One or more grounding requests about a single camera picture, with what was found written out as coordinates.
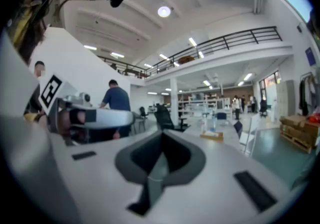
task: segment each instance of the white desk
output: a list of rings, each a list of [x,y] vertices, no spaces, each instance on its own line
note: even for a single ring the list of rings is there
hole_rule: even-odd
[[[207,129],[210,130],[210,128],[213,127],[213,124],[213,120],[208,119]],[[234,147],[239,151],[241,150],[239,136],[235,127],[229,120],[217,120],[215,130],[217,132],[223,133],[224,144]],[[198,121],[195,121],[193,124],[191,124],[191,126],[187,128],[184,133],[200,137],[200,134],[202,133],[202,119],[199,119]]]

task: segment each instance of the hair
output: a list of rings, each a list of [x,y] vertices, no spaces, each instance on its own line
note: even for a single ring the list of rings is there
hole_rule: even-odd
[[[118,83],[117,83],[117,81],[116,80],[110,80],[110,82],[109,82],[109,86],[110,85],[115,85],[115,86],[117,86],[118,85]]]
[[[46,66],[42,61],[38,60],[35,64],[34,67],[36,67],[37,65],[43,65]]]

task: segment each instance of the floor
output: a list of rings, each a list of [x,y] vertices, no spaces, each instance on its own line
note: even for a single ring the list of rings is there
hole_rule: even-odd
[[[240,114],[243,131],[248,132],[252,113]],[[146,130],[157,130],[156,118],[153,114],[145,122]],[[136,124],[137,133],[144,129]],[[269,118],[262,118],[251,157],[263,164],[291,188],[302,173],[315,159],[315,150],[307,154],[280,136],[279,124],[272,123]]]

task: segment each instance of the ceiling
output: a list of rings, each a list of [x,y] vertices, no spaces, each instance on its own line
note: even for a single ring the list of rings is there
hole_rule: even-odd
[[[253,74],[247,80],[247,82],[251,82],[255,79],[256,76],[262,74],[270,66],[277,65],[283,60],[284,58],[256,59],[193,72],[191,74],[177,77],[177,88],[178,90],[182,90],[184,92],[203,88],[205,87],[203,81],[207,80],[210,82],[215,74],[217,74],[218,76],[218,83],[222,84],[223,87],[226,88],[237,86],[239,82],[244,80],[247,74]],[[165,80],[153,85],[149,85],[147,88],[149,92],[168,93],[168,91],[165,91],[165,89],[170,88],[170,80]]]
[[[94,52],[97,55],[112,58],[110,52],[116,52],[125,56],[121,61],[138,63],[143,67],[145,61],[149,64],[158,62],[160,53],[166,53],[169,57],[189,47],[189,37],[197,42],[209,39],[204,27],[186,26],[182,32],[170,34],[166,43],[147,52],[147,56],[142,54],[147,45],[159,42],[159,38],[168,33],[166,28],[170,25],[185,17],[189,20],[196,18],[201,15],[202,9],[232,1],[253,8],[254,0],[124,0],[118,8],[112,8],[106,0],[72,0],[63,7],[63,24],[80,42],[97,47]],[[158,16],[161,6],[172,9],[169,17]],[[219,18],[214,11],[211,16]]]

